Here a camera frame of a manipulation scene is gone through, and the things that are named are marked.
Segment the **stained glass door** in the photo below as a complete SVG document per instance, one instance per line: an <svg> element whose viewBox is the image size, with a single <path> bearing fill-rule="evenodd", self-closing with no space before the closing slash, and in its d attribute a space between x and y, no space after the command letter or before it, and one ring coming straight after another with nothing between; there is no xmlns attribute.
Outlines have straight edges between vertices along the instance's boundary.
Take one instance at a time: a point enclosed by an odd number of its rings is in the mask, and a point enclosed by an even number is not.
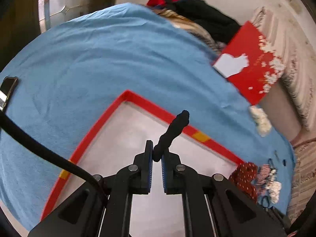
<svg viewBox="0 0 316 237"><path fill-rule="evenodd" d="M88 14L90 0L38 0L41 33L71 19Z"/></svg>

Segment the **red floral box lid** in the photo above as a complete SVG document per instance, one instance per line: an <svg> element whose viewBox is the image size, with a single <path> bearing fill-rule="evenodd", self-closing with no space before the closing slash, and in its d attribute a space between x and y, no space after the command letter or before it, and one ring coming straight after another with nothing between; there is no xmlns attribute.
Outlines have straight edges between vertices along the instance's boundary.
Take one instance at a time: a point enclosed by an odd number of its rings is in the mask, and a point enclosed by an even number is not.
<svg viewBox="0 0 316 237"><path fill-rule="evenodd" d="M282 76L285 64L271 42L247 21L223 49L213 68L251 105L257 105Z"/></svg>

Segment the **red white-dotted scrunchie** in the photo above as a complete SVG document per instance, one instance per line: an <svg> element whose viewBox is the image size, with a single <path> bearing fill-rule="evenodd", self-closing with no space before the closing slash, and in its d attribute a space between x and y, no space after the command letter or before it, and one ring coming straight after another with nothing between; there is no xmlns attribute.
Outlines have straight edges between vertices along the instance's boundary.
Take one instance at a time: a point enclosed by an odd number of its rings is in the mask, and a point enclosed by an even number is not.
<svg viewBox="0 0 316 237"><path fill-rule="evenodd" d="M258 167L254 163L242 163L237 166L228 179L254 203L257 203L258 194L252 181L257 176L257 169Z"/></svg>

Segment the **striped floral bolster left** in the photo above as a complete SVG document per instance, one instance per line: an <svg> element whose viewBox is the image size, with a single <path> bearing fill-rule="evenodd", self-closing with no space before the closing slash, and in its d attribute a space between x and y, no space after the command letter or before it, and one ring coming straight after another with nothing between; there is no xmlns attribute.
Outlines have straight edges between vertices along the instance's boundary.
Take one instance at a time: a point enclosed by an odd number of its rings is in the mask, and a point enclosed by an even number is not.
<svg viewBox="0 0 316 237"><path fill-rule="evenodd" d="M310 68L308 50L302 47L297 28L266 7L257 8L250 22L266 37L276 56L285 65L282 82L302 125L306 130L312 130L315 125L315 76Z"/></svg>

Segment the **red open gift box tray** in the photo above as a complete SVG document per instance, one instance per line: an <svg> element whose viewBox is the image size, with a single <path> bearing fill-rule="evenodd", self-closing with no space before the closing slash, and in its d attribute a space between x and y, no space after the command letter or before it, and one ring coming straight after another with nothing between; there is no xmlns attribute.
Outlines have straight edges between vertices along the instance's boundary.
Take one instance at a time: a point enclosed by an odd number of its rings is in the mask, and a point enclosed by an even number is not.
<svg viewBox="0 0 316 237"><path fill-rule="evenodd" d="M115 174L142 153L146 141L157 141L174 116L153 102L126 90L116 98L88 131L70 161L92 174ZM174 141L172 151L185 164L211 176L228 177L242 160L203 132L187 126ZM161 166L153 167L148 196L135 196L132 203L132 236L184 236L182 201L163 192Z"/></svg>

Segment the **pile of dark clothes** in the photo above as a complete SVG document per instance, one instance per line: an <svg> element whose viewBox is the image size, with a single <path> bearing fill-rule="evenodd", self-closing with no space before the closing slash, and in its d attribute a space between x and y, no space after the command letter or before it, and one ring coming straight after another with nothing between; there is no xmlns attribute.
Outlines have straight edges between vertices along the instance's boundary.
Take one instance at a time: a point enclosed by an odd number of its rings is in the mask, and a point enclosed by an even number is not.
<svg viewBox="0 0 316 237"><path fill-rule="evenodd" d="M203 27L215 41L229 43L241 25L204 0L148 0L148 7L169 9Z"/></svg>

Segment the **brown sofa backrest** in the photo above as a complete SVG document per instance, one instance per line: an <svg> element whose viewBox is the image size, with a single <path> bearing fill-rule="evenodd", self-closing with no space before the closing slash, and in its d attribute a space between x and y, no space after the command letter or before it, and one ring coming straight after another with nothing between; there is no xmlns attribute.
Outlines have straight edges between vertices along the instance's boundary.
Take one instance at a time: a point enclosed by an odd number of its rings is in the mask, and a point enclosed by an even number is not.
<svg viewBox="0 0 316 237"><path fill-rule="evenodd" d="M259 102L272 126L293 141L302 129L300 117L287 89L278 80Z"/></svg>

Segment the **cream dotted scrunchie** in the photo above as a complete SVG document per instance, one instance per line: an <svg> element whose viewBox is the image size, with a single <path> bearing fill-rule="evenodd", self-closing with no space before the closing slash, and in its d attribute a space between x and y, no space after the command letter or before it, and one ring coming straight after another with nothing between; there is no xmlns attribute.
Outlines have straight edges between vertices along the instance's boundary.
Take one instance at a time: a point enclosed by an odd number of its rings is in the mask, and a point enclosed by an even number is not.
<svg viewBox="0 0 316 237"><path fill-rule="evenodd" d="M268 135L272 129L272 124L264 110L262 108L258 108L257 106L250 106L249 112L256 124L259 135L261 137Z"/></svg>

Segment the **black smartphone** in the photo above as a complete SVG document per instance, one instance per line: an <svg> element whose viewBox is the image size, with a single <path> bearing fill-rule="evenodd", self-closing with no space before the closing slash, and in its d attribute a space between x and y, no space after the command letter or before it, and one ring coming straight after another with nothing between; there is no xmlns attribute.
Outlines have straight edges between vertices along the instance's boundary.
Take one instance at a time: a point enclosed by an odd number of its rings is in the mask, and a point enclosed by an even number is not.
<svg viewBox="0 0 316 237"><path fill-rule="evenodd" d="M16 76L6 76L1 84L1 111L5 112L11 96L19 83Z"/></svg>

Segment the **striped floral cushion right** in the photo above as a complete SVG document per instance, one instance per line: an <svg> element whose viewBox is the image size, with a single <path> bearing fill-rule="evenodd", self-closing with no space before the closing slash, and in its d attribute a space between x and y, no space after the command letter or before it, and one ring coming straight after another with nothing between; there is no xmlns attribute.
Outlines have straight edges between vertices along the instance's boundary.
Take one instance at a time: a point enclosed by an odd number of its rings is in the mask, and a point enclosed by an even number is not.
<svg viewBox="0 0 316 237"><path fill-rule="evenodd" d="M287 216L292 223L303 212L315 192L315 141L295 148L295 155L296 165L292 179L291 200L287 210Z"/></svg>

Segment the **white cherry print scrunchie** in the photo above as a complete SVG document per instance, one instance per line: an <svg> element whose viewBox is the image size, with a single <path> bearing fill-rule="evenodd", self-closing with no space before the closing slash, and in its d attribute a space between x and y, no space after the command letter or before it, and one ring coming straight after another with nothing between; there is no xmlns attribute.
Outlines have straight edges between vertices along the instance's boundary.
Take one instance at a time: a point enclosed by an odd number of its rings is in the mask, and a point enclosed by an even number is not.
<svg viewBox="0 0 316 237"><path fill-rule="evenodd" d="M266 189L268 190L271 202L274 204L278 203L282 184L278 181L271 181Z"/></svg>

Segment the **blue terry cloth cover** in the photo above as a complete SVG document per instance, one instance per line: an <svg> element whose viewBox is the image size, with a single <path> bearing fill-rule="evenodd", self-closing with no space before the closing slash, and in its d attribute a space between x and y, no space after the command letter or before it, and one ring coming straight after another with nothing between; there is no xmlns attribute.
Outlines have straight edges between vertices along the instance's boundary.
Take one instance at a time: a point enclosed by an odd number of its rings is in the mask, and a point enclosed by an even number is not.
<svg viewBox="0 0 316 237"><path fill-rule="evenodd" d="M202 41L150 9L124 3L58 25L25 46L1 71L16 76L6 114L22 130L69 158L104 110L131 90L190 123L239 158L273 159L286 213L295 155L277 130L261 137L248 102L211 65Z"/></svg>

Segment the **red plaid scrunchie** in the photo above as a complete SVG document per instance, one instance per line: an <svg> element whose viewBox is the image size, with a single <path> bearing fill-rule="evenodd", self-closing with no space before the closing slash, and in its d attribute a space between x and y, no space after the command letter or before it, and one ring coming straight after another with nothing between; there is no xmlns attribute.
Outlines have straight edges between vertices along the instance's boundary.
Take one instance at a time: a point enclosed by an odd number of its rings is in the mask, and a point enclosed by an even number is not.
<svg viewBox="0 0 316 237"><path fill-rule="evenodd" d="M269 177L271 172L271 167L269 164L264 164L259 168L259 171L257 172L256 176L256 184L257 185L264 185L266 182L266 179Z"/></svg>

